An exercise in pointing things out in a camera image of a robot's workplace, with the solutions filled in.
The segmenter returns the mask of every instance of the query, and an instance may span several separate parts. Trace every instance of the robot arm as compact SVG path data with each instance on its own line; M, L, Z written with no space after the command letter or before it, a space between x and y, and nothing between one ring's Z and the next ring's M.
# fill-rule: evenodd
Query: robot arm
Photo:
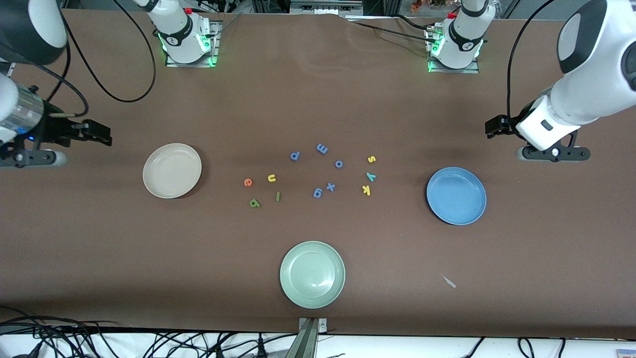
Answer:
M4 61L49 64L67 44L62 15L55 0L3 0L0 2L0 57ZM93 120L81 123L56 117L60 108L0 75L0 168L59 166L62 152L41 150L42 143L69 147L71 140L97 141L110 146L110 128ZM33 149L25 148L25 141Z
M196 13L186 13L179 0L134 0L145 12L159 32L163 49L181 64L199 60L210 52L210 20Z
M431 45L429 54L448 68L467 67L479 54L483 35L493 18L493 0L463 0L457 17L435 24L441 28L442 36L438 36L438 45Z
M568 160L563 137L574 138L582 125L636 105L636 13L629 0L583 5L561 29L557 53L563 78L519 116L488 121L489 138L517 134L532 147L526 152L547 151L545 159Z

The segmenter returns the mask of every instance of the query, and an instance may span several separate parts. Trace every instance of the metal bracket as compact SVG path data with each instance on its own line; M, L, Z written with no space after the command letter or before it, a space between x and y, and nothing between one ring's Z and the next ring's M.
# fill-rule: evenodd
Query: metal bracket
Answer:
M444 66L437 58L428 53L429 72L446 72L446 73L479 73L479 64L474 59L468 66L464 68L449 68Z
M546 150L538 150L532 145L519 148L517 156L523 161L550 161L556 162L582 162L590 158L590 150L585 147L576 147L576 134L570 133L568 145L562 145L560 141Z
M0 62L0 75L11 77L14 68L15 62Z
M22 148L12 151L11 155L5 158L0 155L0 168L61 166L65 162L65 155L54 150L28 150Z
M319 330L323 325L326 330L326 319L304 319L300 332L298 332L294 343L289 347L285 358L314 358L316 346L318 345Z
M303 324L305 323L305 321L307 321L308 319L306 318L301 318L298 320L298 330L300 331L301 329L303 329ZM318 319L318 332L319 333L327 333L327 319Z

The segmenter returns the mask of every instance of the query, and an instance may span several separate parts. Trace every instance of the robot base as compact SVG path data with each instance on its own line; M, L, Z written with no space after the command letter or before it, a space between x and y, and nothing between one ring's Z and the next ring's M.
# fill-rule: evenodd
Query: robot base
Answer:
M426 56L428 58L429 72L446 72L446 73L479 73L479 65L477 64L477 58L464 68L450 68L444 66L432 52L433 49L437 50L440 43L443 41L443 24L436 22L434 25L429 26L424 30L424 38L433 39L435 42L426 43Z
M477 65L477 59L474 59L467 67L456 69L442 65L442 63L437 58L431 55L431 52L428 50L428 46L426 54L428 56L429 72L479 73L479 65Z
M204 31L205 35L209 34L210 38L210 50L203 54L199 60L183 64L173 60L170 55L163 49L165 54L165 65L167 67L182 67L182 68L209 68L216 67L216 62L219 57L219 45L221 44L221 30L223 29L223 21L210 21L210 27L208 31Z

